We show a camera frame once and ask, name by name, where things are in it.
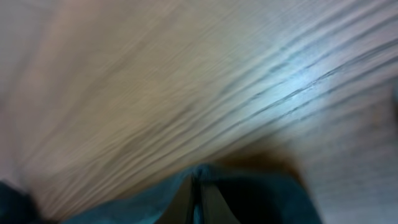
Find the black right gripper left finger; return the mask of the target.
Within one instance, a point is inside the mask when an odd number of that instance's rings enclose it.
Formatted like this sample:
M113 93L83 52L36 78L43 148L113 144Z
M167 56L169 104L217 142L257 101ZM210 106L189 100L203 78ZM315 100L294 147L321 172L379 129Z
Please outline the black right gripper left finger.
M192 224L194 207L195 184L193 177L188 176L155 224Z

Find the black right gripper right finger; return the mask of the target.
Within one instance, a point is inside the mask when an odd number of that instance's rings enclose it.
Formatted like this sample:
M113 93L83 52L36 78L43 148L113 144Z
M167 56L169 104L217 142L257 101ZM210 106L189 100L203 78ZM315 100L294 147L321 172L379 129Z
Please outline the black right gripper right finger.
M240 224L217 186L201 188L203 220L206 224Z

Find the black Nike t-shirt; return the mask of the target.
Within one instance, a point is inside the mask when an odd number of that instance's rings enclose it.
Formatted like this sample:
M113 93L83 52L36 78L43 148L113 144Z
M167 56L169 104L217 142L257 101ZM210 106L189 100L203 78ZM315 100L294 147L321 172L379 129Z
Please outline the black Nike t-shirt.
M80 223L155 223L188 176L195 184L193 223L204 223L201 188L217 186L240 223L321 223L308 193L292 177L202 164L129 198L113 200L66 220Z

